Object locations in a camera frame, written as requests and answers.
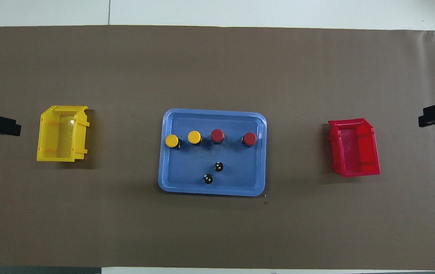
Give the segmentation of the yellow plastic storage bin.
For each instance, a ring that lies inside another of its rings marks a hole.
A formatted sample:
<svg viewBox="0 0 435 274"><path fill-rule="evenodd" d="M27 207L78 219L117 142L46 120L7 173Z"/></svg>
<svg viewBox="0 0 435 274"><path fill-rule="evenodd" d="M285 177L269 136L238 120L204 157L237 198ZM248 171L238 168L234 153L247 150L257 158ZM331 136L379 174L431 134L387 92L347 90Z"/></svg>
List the yellow plastic storage bin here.
<svg viewBox="0 0 435 274"><path fill-rule="evenodd" d="M37 161L75 162L88 153L87 106L52 105L40 116Z"/></svg>

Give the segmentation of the red plastic storage bin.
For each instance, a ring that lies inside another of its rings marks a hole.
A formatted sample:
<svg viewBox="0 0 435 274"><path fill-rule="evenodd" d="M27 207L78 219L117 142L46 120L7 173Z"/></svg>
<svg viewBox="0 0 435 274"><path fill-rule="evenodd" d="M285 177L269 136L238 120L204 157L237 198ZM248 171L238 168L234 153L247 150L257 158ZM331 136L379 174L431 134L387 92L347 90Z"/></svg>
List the red plastic storage bin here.
<svg viewBox="0 0 435 274"><path fill-rule="evenodd" d="M374 127L365 118L328 123L334 172L342 177L380 175Z"/></svg>

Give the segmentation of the blue plastic tray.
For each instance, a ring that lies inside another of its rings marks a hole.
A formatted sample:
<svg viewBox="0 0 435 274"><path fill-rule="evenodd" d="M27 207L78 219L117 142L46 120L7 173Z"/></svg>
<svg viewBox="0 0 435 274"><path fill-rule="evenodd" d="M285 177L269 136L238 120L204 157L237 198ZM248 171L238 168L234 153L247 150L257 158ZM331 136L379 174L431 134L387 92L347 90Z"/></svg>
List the blue plastic tray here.
<svg viewBox="0 0 435 274"><path fill-rule="evenodd" d="M214 129L223 130L223 142L211 141ZM199 145L188 142L191 131L201 133ZM252 147L241 143L247 132L257 136ZM179 149L165 145L170 134L181 139ZM259 113L173 108L162 119L158 184L174 193L257 196L265 188L266 149L267 121ZM216 162L223 171L214 170ZM205 174L213 175L213 183L204 183Z"/></svg>

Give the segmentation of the brown paper table mat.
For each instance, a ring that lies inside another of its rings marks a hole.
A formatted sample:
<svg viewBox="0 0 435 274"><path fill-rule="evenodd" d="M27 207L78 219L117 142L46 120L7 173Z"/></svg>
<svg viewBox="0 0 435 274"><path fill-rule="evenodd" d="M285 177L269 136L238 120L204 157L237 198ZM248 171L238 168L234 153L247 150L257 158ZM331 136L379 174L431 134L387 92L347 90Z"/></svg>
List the brown paper table mat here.
<svg viewBox="0 0 435 274"><path fill-rule="evenodd" d="M0 27L0 265L435 269L435 33ZM87 106L88 153L37 161L40 116ZM158 185L164 113L268 123L255 198ZM365 118L380 175L332 169L329 120Z"/></svg>

